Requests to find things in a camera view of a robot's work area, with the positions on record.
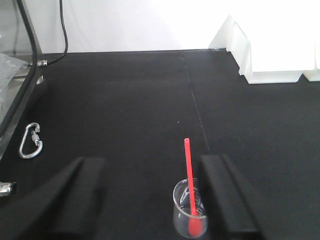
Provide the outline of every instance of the glass panel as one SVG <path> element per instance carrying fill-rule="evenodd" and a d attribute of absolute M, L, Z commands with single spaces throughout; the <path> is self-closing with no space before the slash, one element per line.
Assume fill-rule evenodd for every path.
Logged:
<path fill-rule="evenodd" d="M 0 1 L 0 124 L 32 63 L 32 47 L 16 0 Z"/>

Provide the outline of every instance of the transparent plastic bag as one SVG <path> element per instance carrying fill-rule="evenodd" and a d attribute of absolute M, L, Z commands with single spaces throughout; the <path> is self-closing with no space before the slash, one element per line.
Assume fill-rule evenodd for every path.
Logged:
<path fill-rule="evenodd" d="M 26 61 L 0 53 L 0 92 L 4 92 L 11 79 L 27 66 Z"/>

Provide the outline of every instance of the metal fitting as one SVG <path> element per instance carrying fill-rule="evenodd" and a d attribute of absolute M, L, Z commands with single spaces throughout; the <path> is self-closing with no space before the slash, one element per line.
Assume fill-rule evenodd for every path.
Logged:
<path fill-rule="evenodd" d="M 40 68 L 46 68 L 46 67 L 48 67 L 48 61 L 47 60 L 40 60 L 40 61 L 38 61 L 38 66 L 40 67 Z"/>
<path fill-rule="evenodd" d="M 15 182 L 1 182 L 0 181 L 0 197 L 10 196 L 15 194 L 17 184 Z"/>

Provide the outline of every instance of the red plastic spoon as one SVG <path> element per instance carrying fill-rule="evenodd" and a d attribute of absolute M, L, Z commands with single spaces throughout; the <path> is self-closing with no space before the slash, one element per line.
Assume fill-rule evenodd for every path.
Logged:
<path fill-rule="evenodd" d="M 191 151 L 190 151 L 190 139 L 184 139 L 184 150 L 185 150 L 185 160 L 186 160 L 186 173 L 188 177 L 189 194 L 190 194 L 190 207 L 191 215 L 198 216 L 196 201 L 195 201 L 195 189 L 194 189 L 194 178 L 192 173 L 191 165 Z M 189 233 L 193 237 L 198 237 L 202 233 L 202 223 L 198 218 L 190 217 L 189 219 Z"/>

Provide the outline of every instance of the carabiner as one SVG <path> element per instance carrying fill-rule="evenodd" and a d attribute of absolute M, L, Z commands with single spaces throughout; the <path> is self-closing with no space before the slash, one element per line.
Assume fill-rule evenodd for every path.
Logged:
<path fill-rule="evenodd" d="M 33 153 L 24 154 L 23 153 L 23 149 L 24 149 L 24 146 L 25 146 L 26 137 L 28 135 L 29 129 L 32 128 L 32 127 L 34 127 L 34 130 L 31 131 L 31 138 L 32 138 L 32 141 L 34 142 L 34 144 L 38 148 Z M 37 133 L 40 133 L 40 125 L 38 123 L 32 122 L 32 123 L 28 124 L 25 127 L 24 135 L 23 135 L 23 138 L 21 140 L 20 147 L 19 147 L 19 156 L 20 156 L 20 158 L 32 159 L 32 158 L 38 156 L 39 153 L 41 153 L 42 148 L 43 148 L 43 143 L 42 143 L 42 141 L 40 141 L 40 138 L 39 138 Z"/>

